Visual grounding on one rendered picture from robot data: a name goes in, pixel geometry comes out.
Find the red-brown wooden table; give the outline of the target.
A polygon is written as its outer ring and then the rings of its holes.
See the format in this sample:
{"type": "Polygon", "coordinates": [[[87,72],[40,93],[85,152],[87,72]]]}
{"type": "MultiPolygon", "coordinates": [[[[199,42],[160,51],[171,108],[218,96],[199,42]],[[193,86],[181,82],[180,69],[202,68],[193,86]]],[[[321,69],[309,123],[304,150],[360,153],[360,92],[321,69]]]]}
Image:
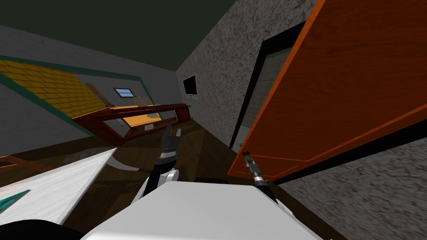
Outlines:
{"type": "Polygon", "coordinates": [[[105,108],[73,120],[110,145],[124,143],[190,121],[186,104],[105,108]]]}

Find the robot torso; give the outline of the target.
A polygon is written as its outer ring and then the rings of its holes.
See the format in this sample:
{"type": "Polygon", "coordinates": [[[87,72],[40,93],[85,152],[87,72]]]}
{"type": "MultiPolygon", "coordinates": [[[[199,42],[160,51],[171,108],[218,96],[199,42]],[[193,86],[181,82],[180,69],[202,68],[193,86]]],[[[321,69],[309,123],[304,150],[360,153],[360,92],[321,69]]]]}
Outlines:
{"type": "Polygon", "coordinates": [[[249,185],[167,182],[81,240],[322,240],[249,185]]]}

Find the orange wooden door leaf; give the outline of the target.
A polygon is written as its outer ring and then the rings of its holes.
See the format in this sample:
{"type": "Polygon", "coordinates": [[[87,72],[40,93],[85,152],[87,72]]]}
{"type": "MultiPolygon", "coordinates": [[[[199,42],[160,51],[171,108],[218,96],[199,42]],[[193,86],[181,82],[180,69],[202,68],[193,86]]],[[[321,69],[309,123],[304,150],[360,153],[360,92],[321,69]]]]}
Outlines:
{"type": "Polygon", "coordinates": [[[317,0],[241,151],[278,180],[427,120],[427,0],[317,0]]]}

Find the black wall screen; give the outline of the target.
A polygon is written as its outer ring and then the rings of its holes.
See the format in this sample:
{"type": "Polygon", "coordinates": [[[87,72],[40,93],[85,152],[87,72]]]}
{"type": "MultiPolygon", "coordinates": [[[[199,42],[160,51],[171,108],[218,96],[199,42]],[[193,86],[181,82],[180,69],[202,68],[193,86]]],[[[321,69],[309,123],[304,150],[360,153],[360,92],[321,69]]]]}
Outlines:
{"type": "Polygon", "coordinates": [[[185,95],[198,96],[196,75],[192,75],[183,80],[185,95]]]}

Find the white table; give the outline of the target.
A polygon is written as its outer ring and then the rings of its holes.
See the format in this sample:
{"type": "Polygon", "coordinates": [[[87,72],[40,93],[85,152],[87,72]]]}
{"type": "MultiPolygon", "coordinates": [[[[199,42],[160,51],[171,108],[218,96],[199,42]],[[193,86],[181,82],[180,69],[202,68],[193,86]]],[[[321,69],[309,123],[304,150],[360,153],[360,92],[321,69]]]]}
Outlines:
{"type": "Polygon", "coordinates": [[[63,224],[115,152],[101,152],[1,187],[0,200],[29,192],[0,213],[0,225],[30,219],[63,224]]]}

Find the small window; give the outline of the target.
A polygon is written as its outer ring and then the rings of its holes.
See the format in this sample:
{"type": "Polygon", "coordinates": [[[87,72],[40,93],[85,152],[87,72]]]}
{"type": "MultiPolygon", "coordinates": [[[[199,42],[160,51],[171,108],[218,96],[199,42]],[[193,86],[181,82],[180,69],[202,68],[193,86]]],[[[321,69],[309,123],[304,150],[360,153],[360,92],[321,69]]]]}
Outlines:
{"type": "Polygon", "coordinates": [[[127,88],[114,88],[120,98],[134,98],[135,95],[130,89],[127,88]]]}

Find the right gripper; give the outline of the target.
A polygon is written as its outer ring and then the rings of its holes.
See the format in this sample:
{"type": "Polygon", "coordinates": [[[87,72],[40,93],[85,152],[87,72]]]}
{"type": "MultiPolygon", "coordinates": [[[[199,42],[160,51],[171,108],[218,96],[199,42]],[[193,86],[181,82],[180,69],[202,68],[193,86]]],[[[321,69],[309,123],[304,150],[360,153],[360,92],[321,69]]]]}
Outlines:
{"type": "Polygon", "coordinates": [[[262,174],[259,169],[259,166],[255,163],[255,161],[250,156],[245,156],[245,165],[255,180],[262,180],[262,174]]]}

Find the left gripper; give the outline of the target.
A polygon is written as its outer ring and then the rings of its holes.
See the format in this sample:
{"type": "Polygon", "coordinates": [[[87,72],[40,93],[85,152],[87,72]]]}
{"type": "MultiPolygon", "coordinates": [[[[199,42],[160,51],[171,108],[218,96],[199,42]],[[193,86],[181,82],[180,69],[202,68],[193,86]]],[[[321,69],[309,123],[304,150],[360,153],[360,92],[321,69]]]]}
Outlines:
{"type": "Polygon", "coordinates": [[[172,131],[172,126],[168,125],[165,128],[165,133],[162,137],[162,143],[161,143],[161,154],[162,155],[166,155],[166,154],[172,154],[172,153],[176,153],[176,149],[179,145],[179,138],[181,137],[181,129],[178,128],[176,135],[172,136],[171,135],[171,131],[172,131]]]}

